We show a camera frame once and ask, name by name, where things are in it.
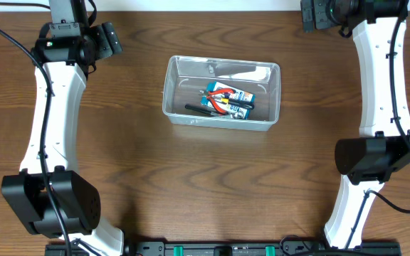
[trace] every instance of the plastic container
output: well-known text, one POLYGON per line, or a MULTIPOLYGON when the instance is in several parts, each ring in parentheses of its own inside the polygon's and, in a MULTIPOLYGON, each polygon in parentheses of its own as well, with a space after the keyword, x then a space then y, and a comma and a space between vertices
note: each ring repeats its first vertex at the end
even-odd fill
POLYGON ((280 68, 275 63, 173 56, 167 68, 162 111, 173 124, 267 131, 278 121, 280 101, 280 68), (200 106, 200 90, 214 81, 256 95, 248 119, 210 117, 184 107, 200 106))

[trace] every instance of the white wall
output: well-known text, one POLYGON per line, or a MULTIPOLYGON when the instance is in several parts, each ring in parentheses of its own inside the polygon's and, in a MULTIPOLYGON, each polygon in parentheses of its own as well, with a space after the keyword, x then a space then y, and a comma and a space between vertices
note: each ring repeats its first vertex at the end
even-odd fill
MULTIPOLYGON (((48 5, 48 0, 0 0, 48 5)), ((98 11, 297 11, 300 0, 95 0, 98 11)), ((42 11, 0 7, 0 11, 42 11)))

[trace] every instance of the wood grain surface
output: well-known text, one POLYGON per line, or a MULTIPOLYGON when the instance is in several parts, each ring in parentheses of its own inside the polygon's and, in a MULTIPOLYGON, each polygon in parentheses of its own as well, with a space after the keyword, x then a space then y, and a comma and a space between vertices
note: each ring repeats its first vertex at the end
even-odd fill
MULTIPOLYGON (((49 14, 0 14, 0 27, 30 48, 49 14)), ((337 28, 303 33, 300 12, 131 13, 112 21, 122 55, 98 62, 83 95, 77 138, 81 175, 102 214, 136 238, 168 241, 317 237, 340 185, 334 148, 358 137, 357 51, 337 28), (279 122, 268 132, 172 125, 162 113, 173 55, 273 62, 281 67, 279 122)), ((410 16, 404 67, 410 109, 410 16)), ((34 67, 0 36, 0 185, 17 174, 31 133, 34 67)), ((410 165, 382 193, 410 208, 410 165)), ((410 255, 410 215, 376 199, 366 240, 398 240, 410 255)), ((1 196, 0 255, 42 255, 1 196)))

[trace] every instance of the green clip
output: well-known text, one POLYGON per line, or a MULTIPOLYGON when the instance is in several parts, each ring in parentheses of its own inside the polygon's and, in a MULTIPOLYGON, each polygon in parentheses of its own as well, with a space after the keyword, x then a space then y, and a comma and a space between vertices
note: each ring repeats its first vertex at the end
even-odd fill
POLYGON ((276 251, 275 251, 274 246, 265 247, 265 251, 267 252, 267 256, 276 256, 276 251))
POLYGON ((175 246, 174 247, 174 256, 183 256, 183 247, 175 246))

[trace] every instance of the red pliers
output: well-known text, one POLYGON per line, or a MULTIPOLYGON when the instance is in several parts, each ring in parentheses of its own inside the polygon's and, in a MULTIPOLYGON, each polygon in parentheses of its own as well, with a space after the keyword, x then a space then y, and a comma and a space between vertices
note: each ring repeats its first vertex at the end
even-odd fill
POLYGON ((225 93, 236 93, 236 91, 234 89, 231 88, 224 88, 224 89, 219 89, 219 90, 215 90, 214 92, 204 92, 204 91, 200 91, 202 92, 202 96, 206 96, 206 99, 211 102, 211 104, 213 105, 214 109, 219 113, 219 114, 227 114, 226 110, 223 110, 221 107, 219 107, 218 103, 216 102, 216 100, 214 100, 213 96, 214 95, 220 95, 220 94, 225 94, 225 93))

